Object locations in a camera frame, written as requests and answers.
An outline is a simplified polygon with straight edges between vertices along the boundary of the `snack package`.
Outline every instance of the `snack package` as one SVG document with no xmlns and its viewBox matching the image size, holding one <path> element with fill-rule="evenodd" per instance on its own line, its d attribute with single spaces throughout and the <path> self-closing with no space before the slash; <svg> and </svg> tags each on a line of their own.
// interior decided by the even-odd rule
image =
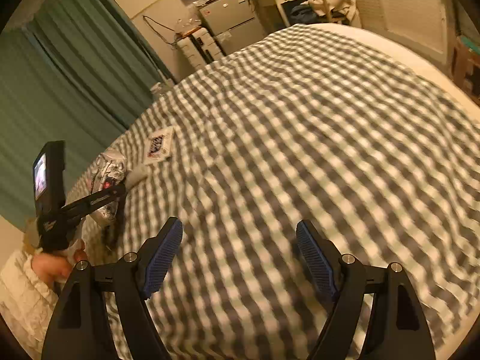
<svg viewBox="0 0 480 360">
<path fill-rule="evenodd" d="M 104 188 L 117 185 L 123 181 L 126 172 L 127 159 L 125 156 L 116 150 L 105 151 L 100 154 L 95 161 L 90 193 L 95 193 Z M 100 227 L 105 228 L 115 223 L 117 209 L 118 202 L 113 201 L 99 208 L 95 212 L 92 212 L 90 216 L 100 225 Z"/>
<path fill-rule="evenodd" d="M 170 145 L 172 143 L 173 127 L 165 127 L 152 132 L 145 141 L 144 164 L 161 162 L 170 157 Z"/>
</svg>

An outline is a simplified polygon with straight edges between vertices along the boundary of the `refrigerator door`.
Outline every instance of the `refrigerator door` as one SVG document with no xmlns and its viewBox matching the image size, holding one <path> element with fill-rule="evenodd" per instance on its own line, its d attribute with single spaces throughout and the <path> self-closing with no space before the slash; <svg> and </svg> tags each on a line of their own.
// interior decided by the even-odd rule
<svg viewBox="0 0 480 360">
<path fill-rule="evenodd" d="M 225 32 L 254 17 L 245 0 L 242 2 L 241 0 L 218 0 L 201 8 L 200 13 L 213 35 Z"/>
<path fill-rule="evenodd" d="M 257 19 L 251 19 L 237 27 L 219 34 L 218 42 L 229 55 L 265 38 L 263 27 Z"/>
</svg>

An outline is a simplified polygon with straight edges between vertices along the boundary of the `silver bolt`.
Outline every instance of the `silver bolt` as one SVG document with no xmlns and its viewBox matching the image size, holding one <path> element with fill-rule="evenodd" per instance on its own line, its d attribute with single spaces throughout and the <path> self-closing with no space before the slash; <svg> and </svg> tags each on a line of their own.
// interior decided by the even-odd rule
<svg viewBox="0 0 480 360">
<path fill-rule="evenodd" d="M 77 264 L 76 264 L 76 268 L 79 270 L 79 271 L 83 271 L 84 269 L 86 269 L 88 266 L 88 261 L 86 260 L 82 260 L 82 261 L 79 261 Z"/>
<path fill-rule="evenodd" d="M 397 262 L 394 262 L 394 263 L 390 266 L 390 268 L 392 268 L 393 271 L 394 271 L 394 272 L 397 272 L 397 273 L 398 273 L 398 272 L 401 272 L 402 269 L 403 269 L 402 266 L 401 266 L 399 263 L 397 263 Z"/>
<path fill-rule="evenodd" d="M 132 263 L 137 259 L 137 254 L 134 251 L 128 252 L 123 256 L 123 259 L 128 263 Z"/>
<path fill-rule="evenodd" d="M 351 254 L 344 254 L 342 256 L 342 260 L 344 263 L 353 264 L 355 262 L 355 257 L 353 257 Z"/>
</svg>

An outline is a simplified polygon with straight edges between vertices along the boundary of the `bed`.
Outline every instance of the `bed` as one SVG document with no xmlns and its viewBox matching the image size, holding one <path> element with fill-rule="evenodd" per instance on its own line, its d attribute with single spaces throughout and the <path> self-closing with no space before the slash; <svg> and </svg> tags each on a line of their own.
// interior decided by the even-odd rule
<svg viewBox="0 0 480 360">
<path fill-rule="evenodd" d="M 295 244 L 297 222 L 310 219 L 340 252 L 409 271 L 446 360 L 480 312 L 479 120 L 453 83 L 396 43 L 295 25 L 189 76 L 113 142 L 133 169 L 149 133 L 175 131 L 171 158 L 128 195 L 117 247 L 108 252 L 88 218 L 87 252 L 93 264 L 114 261 L 177 216 L 181 249 L 148 302 L 172 357 L 305 359 L 326 320 Z M 128 359 L 112 297 L 107 309 Z"/>
</svg>

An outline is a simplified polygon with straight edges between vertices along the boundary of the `lit screen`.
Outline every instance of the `lit screen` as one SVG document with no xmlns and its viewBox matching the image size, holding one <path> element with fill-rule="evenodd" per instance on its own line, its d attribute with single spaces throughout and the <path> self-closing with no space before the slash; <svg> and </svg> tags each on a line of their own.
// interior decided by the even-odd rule
<svg viewBox="0 0 480 360">
<path fill-rule="evenodd" d="M 35 199 L 47 187 L 47 156 L 44 154 L 35 164 Z"/>
</svg>

